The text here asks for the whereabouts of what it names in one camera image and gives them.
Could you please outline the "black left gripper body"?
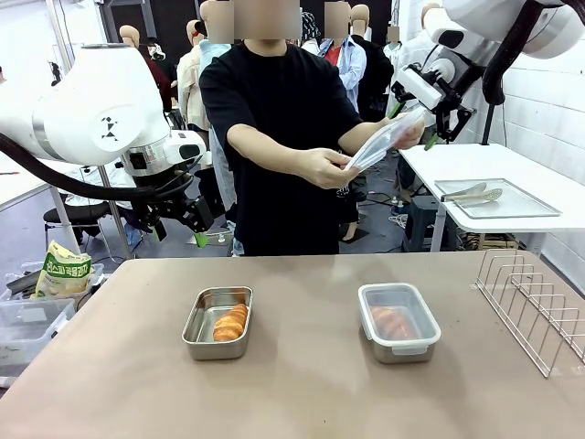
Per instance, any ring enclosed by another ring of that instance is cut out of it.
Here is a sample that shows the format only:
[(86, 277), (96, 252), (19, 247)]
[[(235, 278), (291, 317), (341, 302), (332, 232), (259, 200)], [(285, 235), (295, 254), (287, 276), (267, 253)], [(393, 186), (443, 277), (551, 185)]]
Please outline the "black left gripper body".
[(193, 213), (194, 200), (186, 194), (192, 180), (175, 183), (170, 189), (164, 189), (157, 198), (147, 200), (141, 206), (141, 217), (153, 220), (155, 217), (179, 220)]

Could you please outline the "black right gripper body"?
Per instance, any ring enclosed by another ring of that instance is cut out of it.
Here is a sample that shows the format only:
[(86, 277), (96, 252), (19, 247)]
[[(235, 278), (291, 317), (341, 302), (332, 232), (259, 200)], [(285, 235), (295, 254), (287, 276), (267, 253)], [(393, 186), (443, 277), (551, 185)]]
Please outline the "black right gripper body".
[(431, 103), (427, 104), (429, 110), (435, 110), (441, 103), (450, 97), (461, 97), (456, 90), (456, 83), (464, 72), (465, 65), (458, 65), (450, 59), (436, 59), (427, 69), (427, 80), (436, 92)]

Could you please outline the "person's left hand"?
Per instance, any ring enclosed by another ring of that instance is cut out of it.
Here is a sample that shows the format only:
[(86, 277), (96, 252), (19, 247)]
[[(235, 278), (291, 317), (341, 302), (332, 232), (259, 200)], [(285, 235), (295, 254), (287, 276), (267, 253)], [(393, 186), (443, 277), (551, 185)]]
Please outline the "person's left hand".
[(418, 145), (422, 135), (424, 134), (424, 131), (424, 120), (419, 119), (399, 138), (399, 140), (394, 144), (393, 148), (395, 150), (407, 150), (415, 145)]

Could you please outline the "person's right hand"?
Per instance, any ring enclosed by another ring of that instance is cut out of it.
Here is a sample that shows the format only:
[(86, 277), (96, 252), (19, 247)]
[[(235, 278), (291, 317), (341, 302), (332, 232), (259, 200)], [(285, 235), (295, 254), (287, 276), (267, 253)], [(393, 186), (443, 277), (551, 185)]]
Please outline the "person's right hand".
[(323, 189), (345, 187), (358, 174), (350, 158), (326, 148), (298, 151), (292, 173)]

